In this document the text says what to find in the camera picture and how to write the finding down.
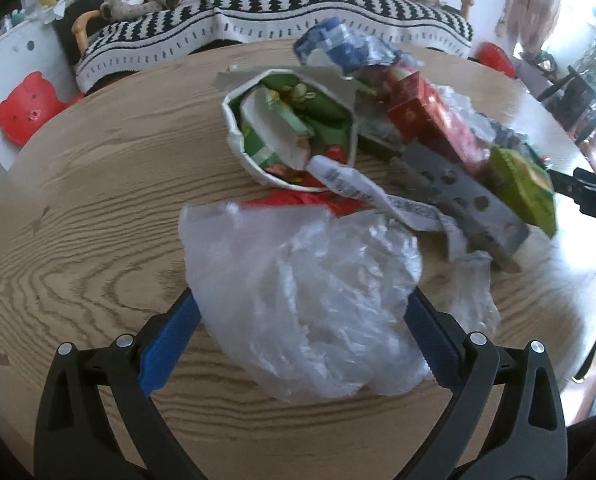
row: chair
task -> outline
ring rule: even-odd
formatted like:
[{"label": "chair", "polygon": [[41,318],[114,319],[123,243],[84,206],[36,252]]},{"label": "chair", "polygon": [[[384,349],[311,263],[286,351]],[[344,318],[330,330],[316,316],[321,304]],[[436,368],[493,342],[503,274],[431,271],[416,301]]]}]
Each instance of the chair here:
[{"label": "chair", "polygon": [[[594,101],[596,102],[596,90],[572,66],[568,66],[567,69],[569,73],[542,92],[537,100],[543,102],[558,90],[564,88],[565,94],[552,113],[563,129],[570,130],[588,111]],[[596,115],[582,128],[576,137],[576,145],[579,146],[595,129]]]}]

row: black and white striped blanket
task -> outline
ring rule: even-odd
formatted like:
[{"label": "black and white striped blanket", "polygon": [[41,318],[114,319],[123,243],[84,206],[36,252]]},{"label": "black and white striped blanket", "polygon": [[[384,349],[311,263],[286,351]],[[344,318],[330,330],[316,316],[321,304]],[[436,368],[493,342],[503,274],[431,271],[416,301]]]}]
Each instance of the black and white striped blanket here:
[{"label": "black and white striped blanket", "polygon": [[462,17],[408,0],[187,0],[175,10],[108,25],[76,67],[87,92],[116,72],[138,72],[214,40],[296,40],[337,16],[348,27],[394,43],[434,47],[466,57],[472,26]]}]

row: wood grain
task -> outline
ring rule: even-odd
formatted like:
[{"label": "wood grain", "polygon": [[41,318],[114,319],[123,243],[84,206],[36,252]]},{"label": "wood grain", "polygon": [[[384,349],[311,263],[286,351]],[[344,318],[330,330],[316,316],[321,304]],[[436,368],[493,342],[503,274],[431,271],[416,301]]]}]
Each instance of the wood grain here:
[{"label": "wood grain", "polygon": [[[228,65],[293,62],[289,46],[220,48],[130,76],[55,117],[20,152],[0,194],[0,420],[18,439],[33,442],[60,342],[105,346],[171,306],[185,286],[177,237],[183,204],[265,195],[229,153],[222,93],[211,83]],[[412,50],[431,81],[454,86],[477,110],[529,134],[556,169],[587,167],[520,83],[457,57]],[[361,156],[358,167],[383,181],[382,163]],[[494,271],[492,295],[503,317],[496,342],[524,347],[542,340],[564,384],[596,337],[596,220],[569,199],[557,206],[556,237],[533,230],[519,256],[523,272]],[[444,240],[420,240],[421,286],[442,308],[450,295]],[[202,329],[155,394],[210,479],[391,479],[448,398],[427,382],[401,397],[362,391],[337,402],[284,404],[266,396]],[[111,420],[128,456],[139,461],[113,410]]]}]

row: barcode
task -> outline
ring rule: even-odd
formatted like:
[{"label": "barcode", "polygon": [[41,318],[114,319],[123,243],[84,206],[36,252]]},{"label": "barcode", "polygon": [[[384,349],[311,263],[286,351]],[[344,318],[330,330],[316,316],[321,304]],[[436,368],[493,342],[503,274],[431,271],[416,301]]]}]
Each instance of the barcode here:
[{"label": "barcode", "polygon": [[438,213],[431,206],[418,204],[412,202],[411,200],[406,200],[404,198],[393,195],[389,195],[388,198],[389,202],[391,202],[391,205],[393,205],[396,209],[407,211],[409,213],[413,213],[416,216],[422,216],[430,220],[438,220]]},{"label": "barcode", "polygon": [[340,172],[334,168],[327,170],[323,179],[329,184],[331,189],[342,196],[362,200],[363,202],[371,202],[373,199],[373,195],[360,191],[356,186],[353,186],[345,180],[344,177],[340,175]]}]

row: food wrapper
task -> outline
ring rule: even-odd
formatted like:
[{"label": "food wrapper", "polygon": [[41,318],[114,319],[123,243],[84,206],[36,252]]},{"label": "food wrapper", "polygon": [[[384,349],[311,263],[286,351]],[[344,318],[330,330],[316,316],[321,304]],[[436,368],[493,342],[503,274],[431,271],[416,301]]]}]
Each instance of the food wrapper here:
[{"label": "food wrapper", "polygon": [[[324,80],[331,80],[330,72],[323,70]],[[323,85],[315,77],[307,72],[300,72],[299,69],[294,72],[291,69],[272,68],[257,73],[228,92],[222,102],[229,128],[227,142],[232,152],[247,172],[265,186],[306,192],[323,190],[317,180],[295,167],[299,165],[289,165],[287,160],[282,160],[278,151],[264,142],[261,132],[253,128],[249,120],[243,121],[241,106],[255,88],[268,89],[271,96],[267,99],[269,111],[292,127],[296,136],[302,135],[304,139],[309,139],[311,156],[325,155],[353,166],[357,124],[353,114],[353,100],[349,98],[355,94],[355,86],[351,85],[352,91],[349,91],[349,85],[349,82],[341,82],[334,85],[332,90],[329,85]]]},{"label": "food wrapper", "polygon": [[479,145],[465,119],[444,103],[420,72],[393,85],[390,104],[387,114],[405,142],[417,139],[471,175],[483,168],[489,150]]},{"label": "food wrapper", "polygon": [[418,68],[423,63],[380,38],[351,30],[338,18],[329,18],[311,27],[293,44],[301,64],[339,66],[349,75],[364,66],[406,64]]},{"label": "food wrapper", "polygon": [[335,216],[347,216],[369,207],[361,200],[345,198],[328,191],[305,193],[288,189],[278,189],[265,198],[250,200],[242,204],[246,207],[280,207],[288,205],[324,205]]},{"label": "food wrapper", "polygon": [[524,222],[550,238],[556,234],[552,181],[537,164],[514,150],[494,147],[482,180]]},{"label": "food wrapper", "polygon": [[[314,131],[280,100],[278,92],[264,86],[249,92],[240,105],[240,124],[245,153],[265,171],[305,169]],[[278,176],[284,176],[283,170],[278,171]]]}]

